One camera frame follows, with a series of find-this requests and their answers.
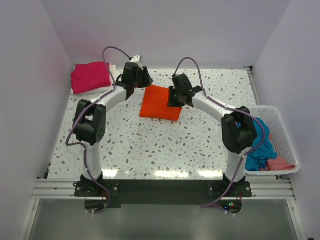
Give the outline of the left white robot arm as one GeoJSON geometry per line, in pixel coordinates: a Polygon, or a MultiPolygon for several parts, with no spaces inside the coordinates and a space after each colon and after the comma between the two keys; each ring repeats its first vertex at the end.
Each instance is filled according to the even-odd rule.
{"type": "Polygon", "coordinates": [[[68,147],[80,145],[83,148],[83,173],[80,180],[82,182],[89,180],[85,189],[92,196],[99,196],[104,190],[100,142],[106,133],[107,112],[128,100],[135,89],[149,87],[152,83],[148,68],[143,66],[140,60],[131,59],[124,65],[123,72],[117,77],[113,89],[91,101],[78,102],[70,131],[71,135],[76,136],[77,142],[70,143],[69,135],[66,145],[68,147]]]}

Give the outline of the orange t-shirt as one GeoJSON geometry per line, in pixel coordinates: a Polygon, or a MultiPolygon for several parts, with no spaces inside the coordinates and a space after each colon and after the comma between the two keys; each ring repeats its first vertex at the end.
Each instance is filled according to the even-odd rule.
{"type": "Polygon", "coordinates": [[[154,118],[178,121],[182,107],[170,107],[169,88],[151,85],[145,89],[141,110],[141,118],[154,118]]]}

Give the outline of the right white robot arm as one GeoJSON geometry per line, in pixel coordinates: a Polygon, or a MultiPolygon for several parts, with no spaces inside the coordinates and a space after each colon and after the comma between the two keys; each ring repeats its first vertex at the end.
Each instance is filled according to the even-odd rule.
{"type": "Polygon", "coordinates": [[[205,112],[221,125],[222,142],[228,150],[227,168],[223,192],[230,197],[240,190],[239,181],[245,177],[245,154],[257,138],[254,117],[247,107],[236,108],[206,95],[201,86],[193,87],[185,74],[172,76],[173,86],[169,87],[168,106],[189,106],[205,112]]]}

